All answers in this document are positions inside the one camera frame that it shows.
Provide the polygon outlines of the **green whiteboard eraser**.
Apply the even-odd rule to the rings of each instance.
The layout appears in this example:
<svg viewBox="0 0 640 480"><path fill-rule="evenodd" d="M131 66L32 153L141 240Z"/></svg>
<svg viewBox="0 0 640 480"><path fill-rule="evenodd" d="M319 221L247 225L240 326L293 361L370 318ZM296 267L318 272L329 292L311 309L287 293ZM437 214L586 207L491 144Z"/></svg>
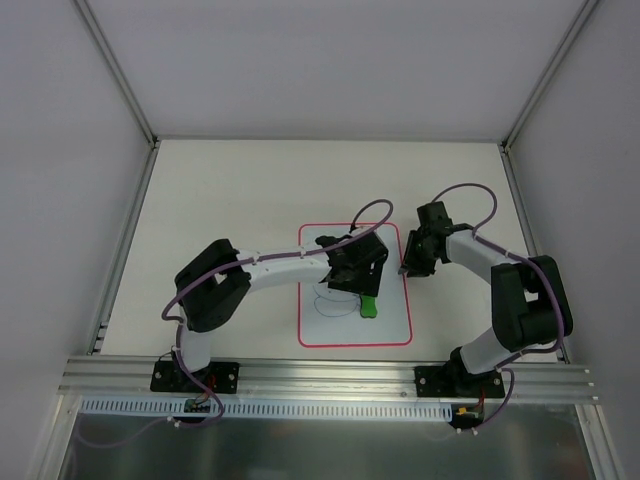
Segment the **green whiteboard eraser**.
<svg viewBox="0 0 640 480"><path fill-rule="evenodd" d="M374 319L378 315L376 298L366 295L360 296L359 314L364 319Z"/></svg>

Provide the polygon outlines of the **pink framed whiteboard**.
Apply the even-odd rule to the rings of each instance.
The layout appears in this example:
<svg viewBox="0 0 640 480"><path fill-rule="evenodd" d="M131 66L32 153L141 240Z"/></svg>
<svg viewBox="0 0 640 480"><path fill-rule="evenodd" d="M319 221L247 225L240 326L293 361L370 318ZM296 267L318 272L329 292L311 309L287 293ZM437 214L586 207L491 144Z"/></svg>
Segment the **pink framed whiteboard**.
<svg viewBox="0 0 640 480"><path fill-rule="evenodd" d="M402 257L397 226L387 222L377 234L389 250L379 294L378 315L360 316L360 296L324 284L298 287L298 341L305 348L404 347L413 339L406 280L398 274Z"/></svg>

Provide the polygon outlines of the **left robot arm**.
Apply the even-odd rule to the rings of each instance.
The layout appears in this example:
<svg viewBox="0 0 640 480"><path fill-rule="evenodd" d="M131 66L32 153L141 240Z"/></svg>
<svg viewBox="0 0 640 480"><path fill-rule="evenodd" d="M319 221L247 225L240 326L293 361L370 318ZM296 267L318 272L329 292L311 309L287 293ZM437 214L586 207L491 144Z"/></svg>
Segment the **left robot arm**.
<svg viewBox="0 0 640 480"><path fill-rule="evenodd" d="M176 296L162 313L164 320L179 323L173 378L187 391L205 385L212 334L247 295L303 283L375 298L388 255L373 228L339 237L320 235L281 251L239 250L227 239L214 241L176 275Z"/></svg>

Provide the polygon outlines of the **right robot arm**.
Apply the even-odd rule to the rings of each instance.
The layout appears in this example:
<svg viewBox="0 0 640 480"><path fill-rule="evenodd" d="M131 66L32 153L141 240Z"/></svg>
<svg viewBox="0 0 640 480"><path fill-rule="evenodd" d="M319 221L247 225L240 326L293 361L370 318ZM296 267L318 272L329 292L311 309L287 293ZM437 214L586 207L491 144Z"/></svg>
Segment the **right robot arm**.
<svg viewBox="0 0 640 480"><path fill-rule="evenodd" d="M574 321L556 261L523 257L456 224L441 201L417 210L399 269L409 278L435 274L437 264L465 267L490 287L491 325L475 340L454 349L440 367L414 370L421 398L502 398L499 370L529 353L559 349Z"/></svg>

